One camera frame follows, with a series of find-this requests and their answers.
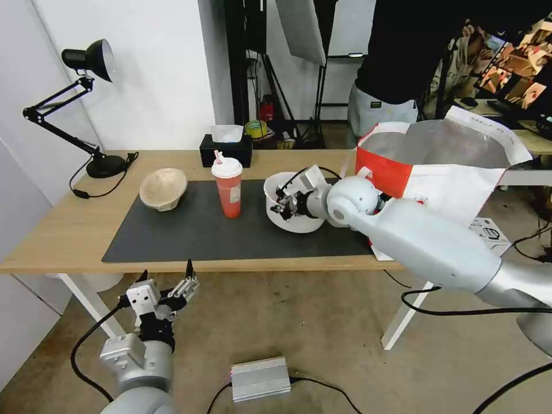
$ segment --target cup lid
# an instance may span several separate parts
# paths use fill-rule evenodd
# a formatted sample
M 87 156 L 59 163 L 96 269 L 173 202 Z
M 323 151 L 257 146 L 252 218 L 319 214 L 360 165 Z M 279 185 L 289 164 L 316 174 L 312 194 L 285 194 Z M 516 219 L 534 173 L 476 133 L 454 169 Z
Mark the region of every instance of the cup lid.
M 226 158 L 222 152 L 214 159 L 211 173 L 217 178 L 233 178 L 243 171 L 242 164 L 235 158 Z

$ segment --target paper bowl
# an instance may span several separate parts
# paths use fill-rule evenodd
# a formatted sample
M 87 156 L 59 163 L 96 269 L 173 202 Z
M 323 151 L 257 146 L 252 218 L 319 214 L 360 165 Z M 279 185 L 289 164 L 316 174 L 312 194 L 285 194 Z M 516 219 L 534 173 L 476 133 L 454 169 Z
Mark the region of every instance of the paper bowl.
M 186 187 L 186 174 L 177 168 L 162 168 L 150 173 L 140 185 L 144 205 L 160 212 L 174 209 Z
M 294 172 L 279 172 L 265 180 L 263 189 L 266 196 L 266 215 L 270 221 L 284 230 L 292 233 L 311 233 L 320 228 L 324 223 L 323 218 L 312 219 L 307 216 L 295 216 L 286 221 L 280 214 L 270 210 L 272 206 L 276 205 L 276 187 L 284 185 L 294 174 Z

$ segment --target straw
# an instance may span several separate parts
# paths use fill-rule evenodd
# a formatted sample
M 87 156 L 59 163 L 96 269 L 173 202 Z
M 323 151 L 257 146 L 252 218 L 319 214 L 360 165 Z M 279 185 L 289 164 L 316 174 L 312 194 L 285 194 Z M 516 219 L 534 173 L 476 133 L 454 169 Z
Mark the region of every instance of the straw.
M 214 151 L 214 156 L 215 158 L 217 159 L 217 164 L 222 164 L 223 162 L 220 160 L 220 157 L 219 157 L 219 151 L 218 150 L 215 150 Z

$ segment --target cardboard box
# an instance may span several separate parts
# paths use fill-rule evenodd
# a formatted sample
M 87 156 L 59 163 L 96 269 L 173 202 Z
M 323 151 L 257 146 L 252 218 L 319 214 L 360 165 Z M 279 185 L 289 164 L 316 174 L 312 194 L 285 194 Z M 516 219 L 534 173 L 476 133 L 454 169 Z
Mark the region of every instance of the cardboard box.
M 512 243 L 504 236 L 493 220 L 486 217 L 476 217 L 470 229 L 483 238 L 486 246 L 497 256 L 502 256 L 509 249 Z M 393 260 L 385 253 L 372 246 L 374 256 L 378 260 Z

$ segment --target plastic cup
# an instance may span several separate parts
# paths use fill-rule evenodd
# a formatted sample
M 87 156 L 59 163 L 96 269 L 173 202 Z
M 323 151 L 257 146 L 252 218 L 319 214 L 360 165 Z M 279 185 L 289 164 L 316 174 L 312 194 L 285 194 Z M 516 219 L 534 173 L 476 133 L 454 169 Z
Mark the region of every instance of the plastic cup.
M 239 217 L 242 210 L 242 171 L 242 164 L 237 159 L 225 158 L 220 152 L 211 168 L 223 213 L 229 219 Z

